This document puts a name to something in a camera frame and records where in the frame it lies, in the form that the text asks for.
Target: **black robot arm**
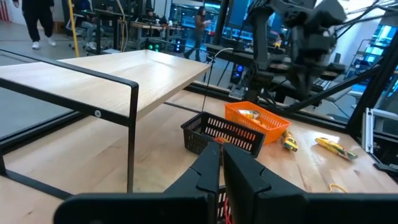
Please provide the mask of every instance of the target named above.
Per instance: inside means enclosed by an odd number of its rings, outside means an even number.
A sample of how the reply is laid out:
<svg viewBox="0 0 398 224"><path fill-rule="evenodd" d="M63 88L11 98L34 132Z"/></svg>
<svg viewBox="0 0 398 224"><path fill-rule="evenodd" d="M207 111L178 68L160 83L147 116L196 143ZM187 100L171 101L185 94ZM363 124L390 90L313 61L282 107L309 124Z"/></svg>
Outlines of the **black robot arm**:
<svg viewBox="0 0 398 224"><path fill-rule="evenodd" d="M285 75L298 93L308 96L313 81L325 71L323 58L336 45L336 38L325 33L331 26L344 22L344 9L337 0L323 0L316 8L314 0L300 1L257 0L249 6L254 63L248 73L248 87L252 87L251 93L246 95L248 100L255 101L261 88L272 81L275 73L270 72L270 65L283 61L283 58L268 56L267 52L266 22L274 12L280 15L283 25L292 30L291 62L287 65Z"/></svg>

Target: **white sneaker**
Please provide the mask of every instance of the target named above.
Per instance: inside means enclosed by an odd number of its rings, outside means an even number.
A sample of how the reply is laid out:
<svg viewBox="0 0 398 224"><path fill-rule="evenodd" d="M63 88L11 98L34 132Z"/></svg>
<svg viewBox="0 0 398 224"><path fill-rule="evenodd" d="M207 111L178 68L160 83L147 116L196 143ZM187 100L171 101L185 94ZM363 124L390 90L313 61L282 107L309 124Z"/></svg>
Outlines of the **white sneaker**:
<svg viewBox="0 0 398 224"><path fill-rule="evenodd" d="M57 43L52 39L52 37L49 37L49 44L53 47L57 46Z"/></svg>
<svg viewBox="0 0 398 224"><path fill-rule="evenodd" d="M39 50L40 49L40 43L38 41L33 42L32 49Z"/></svg>
<svg viewBox="0 0 398 224"><path fill-rule="evenodd" d="M91 50L96 50L96 44L94 42L88 42L87 47L89 47Z"/></svg>

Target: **yellow pole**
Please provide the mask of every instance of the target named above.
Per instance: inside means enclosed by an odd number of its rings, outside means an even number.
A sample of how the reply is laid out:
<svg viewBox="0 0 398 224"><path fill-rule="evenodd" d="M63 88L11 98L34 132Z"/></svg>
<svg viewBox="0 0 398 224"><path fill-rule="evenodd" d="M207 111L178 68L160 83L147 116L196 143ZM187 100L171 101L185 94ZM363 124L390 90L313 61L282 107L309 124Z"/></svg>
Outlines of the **yellow pole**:
<svg viewBox="0 0 398 224"><path fill-rule="evenodd" d="M70 24L72 25L73 43L75 44L75 53L76 53L76 57L80 57L79 56L79 45L77 43L77 37L76 37L75 20L74 20L74 16L73 16L72 0L68 0L68 5L69 5Z"/></svg>

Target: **black pants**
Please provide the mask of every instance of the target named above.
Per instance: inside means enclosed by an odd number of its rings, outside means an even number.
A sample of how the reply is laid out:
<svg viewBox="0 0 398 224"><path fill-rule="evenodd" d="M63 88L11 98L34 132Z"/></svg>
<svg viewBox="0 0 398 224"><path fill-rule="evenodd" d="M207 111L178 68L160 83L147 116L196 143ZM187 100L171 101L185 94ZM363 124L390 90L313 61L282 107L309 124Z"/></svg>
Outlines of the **black pants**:
<svg viewBox="0 0 398 224"><path fill-rule="evenodd" d="M37 21L44 28L44 34L47 37L52 36L53 20L49 7L26 7L22 10L26 21L27 30L33 42L40 40L39 31L37 30Z"/></svg>
<svg viewBox="0 0 398 224"><path fill-rule="evenodd" d="M185 52L185 57L189 58L189 56L191 56L191 54L193 53L194 50L196 50L196 54L195 54L195 60L200 61L200 44L201 44L201 38L203 37L203 32L200 31L195 31L195 46L190 49L189 51Z"/></svg>

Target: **wood grain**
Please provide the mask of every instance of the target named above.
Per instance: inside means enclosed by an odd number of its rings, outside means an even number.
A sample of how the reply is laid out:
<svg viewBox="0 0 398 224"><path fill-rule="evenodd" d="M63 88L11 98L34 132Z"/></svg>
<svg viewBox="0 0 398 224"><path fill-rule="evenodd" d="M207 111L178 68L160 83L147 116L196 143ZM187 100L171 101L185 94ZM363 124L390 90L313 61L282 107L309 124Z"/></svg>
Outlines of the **wood grain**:
<svg viewBox="0 0 398 224"><path fill-rule="evenodd" d="M150 50L71 58L63 62L139 84L137 119L209 69L209 65ZM45 63L0 67L0 78L128 116L131 88Z"/></svg>
<svg viewBox="0 0 398 224"><path fill-rule="evenodd" d="M202 95L181 91L170 101L201 108ZM205 110L223 116L224 102L207 98ZM183 146L180 125L195 113L161 105L137 123L134 166L135 192L161 192L177 180L197 155ZM374 161L348 135L291 121L296 153L280 142L262 148L257 160L307 192L328 192L339 184L351 193L398 193L397 184L376 170ZM8 169L77 194L124 192L127 129L97 118L86 118L5 156ZM317 146L326 137L357 153L349 162ZM1 223L51 223L59 200L21 184L0 179Z"/></svg>

